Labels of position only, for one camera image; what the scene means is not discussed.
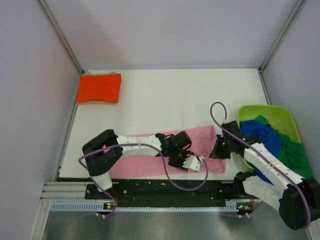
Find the pink t shirt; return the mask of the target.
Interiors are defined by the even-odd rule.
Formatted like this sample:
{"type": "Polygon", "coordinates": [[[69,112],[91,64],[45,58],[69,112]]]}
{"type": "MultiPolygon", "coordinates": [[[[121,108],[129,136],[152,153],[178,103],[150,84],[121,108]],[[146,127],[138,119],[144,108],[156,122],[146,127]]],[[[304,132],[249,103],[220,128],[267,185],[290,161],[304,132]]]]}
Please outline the pink t shirt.
{"type": "MultiPolygon", "coordinates": [[[[187,129],[186,133],[191,139],[190,151],[198,156],[203,156],[208,172],[222,174],[226,169],[224,159],[209,158],[216,143],[216,131],[212,125],[187,129]]],[[[110,170],[110,177],[120,178],[142,178],[156,177],[165,174],[162,159],[148,155],[126,156],[118,160],[110,170]]]]}

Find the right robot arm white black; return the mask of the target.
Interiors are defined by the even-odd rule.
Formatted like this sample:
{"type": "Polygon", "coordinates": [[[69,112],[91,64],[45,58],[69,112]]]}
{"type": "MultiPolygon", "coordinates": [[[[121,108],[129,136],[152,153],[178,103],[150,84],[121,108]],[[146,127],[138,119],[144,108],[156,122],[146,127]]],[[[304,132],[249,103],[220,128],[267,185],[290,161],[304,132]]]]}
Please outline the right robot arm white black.
{"type": "Polygon", "coordinates": [[[240,155],[267,179],[251,171],[238,172],[233,192],[239,198],[252,195],[275,209],[292,230],[307,228],[320,218],[320,184],[313,177],[304,178],[285,166],[252,134],[244,135],[236,121],[220,125],[210,156],[228,159],[240,155]]]}

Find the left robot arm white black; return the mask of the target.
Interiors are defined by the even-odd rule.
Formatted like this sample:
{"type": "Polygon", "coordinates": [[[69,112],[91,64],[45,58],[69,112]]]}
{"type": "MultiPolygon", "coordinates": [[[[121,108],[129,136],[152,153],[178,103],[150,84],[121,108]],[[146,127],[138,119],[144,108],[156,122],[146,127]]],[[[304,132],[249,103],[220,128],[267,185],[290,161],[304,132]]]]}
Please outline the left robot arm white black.
{"type": "Polygon", "coordinates": [[[151,156],[168,158],[168,165],[183,171],[199,171],[202,161],[189,150],[192,141],[185,131],[165,135],[121,136],[105,130],[82,147],[89,175],[97,183],[96,192],[109,198],[114,191],[110,169],[121,157],[151,156]]]}

